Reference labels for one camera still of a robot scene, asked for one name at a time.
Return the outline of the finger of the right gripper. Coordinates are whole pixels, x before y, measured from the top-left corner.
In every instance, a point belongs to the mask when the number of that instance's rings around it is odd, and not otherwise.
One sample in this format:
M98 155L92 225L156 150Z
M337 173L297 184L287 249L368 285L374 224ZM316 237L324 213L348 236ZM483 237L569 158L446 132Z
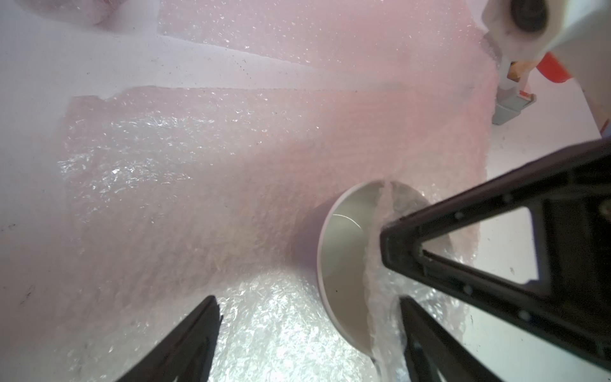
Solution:
M610 141L556 151L401 217L382 263L610 367Z

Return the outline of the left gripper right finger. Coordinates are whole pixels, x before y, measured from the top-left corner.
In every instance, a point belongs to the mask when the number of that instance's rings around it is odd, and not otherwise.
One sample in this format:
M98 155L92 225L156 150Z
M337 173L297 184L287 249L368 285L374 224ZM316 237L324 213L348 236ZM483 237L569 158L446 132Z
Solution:
M399 299L407 345L404 358L412 381L498 381L411 297Z

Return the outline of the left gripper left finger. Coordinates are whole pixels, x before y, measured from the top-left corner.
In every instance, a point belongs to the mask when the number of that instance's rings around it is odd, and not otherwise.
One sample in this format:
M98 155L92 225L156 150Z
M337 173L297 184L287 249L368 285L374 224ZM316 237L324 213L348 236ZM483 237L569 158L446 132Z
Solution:
M206 297L118 382L207 381L222 319L216 298Z

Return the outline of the lavender ceramic mug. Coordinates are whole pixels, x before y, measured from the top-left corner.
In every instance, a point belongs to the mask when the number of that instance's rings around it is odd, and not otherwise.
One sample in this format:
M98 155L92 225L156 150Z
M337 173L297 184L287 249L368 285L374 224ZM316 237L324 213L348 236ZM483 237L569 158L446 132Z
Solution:
M364 272L369 229L383 181L369 181L337 195L323 207L316 255L318 290L325 311L353 348L372 358Z

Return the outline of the bubble wrap sheet around mug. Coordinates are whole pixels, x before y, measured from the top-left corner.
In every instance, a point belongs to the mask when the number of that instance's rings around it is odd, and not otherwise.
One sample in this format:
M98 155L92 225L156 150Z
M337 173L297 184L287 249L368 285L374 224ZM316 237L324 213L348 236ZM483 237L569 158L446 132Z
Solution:
M25 11L78 26L97 25L124 4L123 0L19 0Z

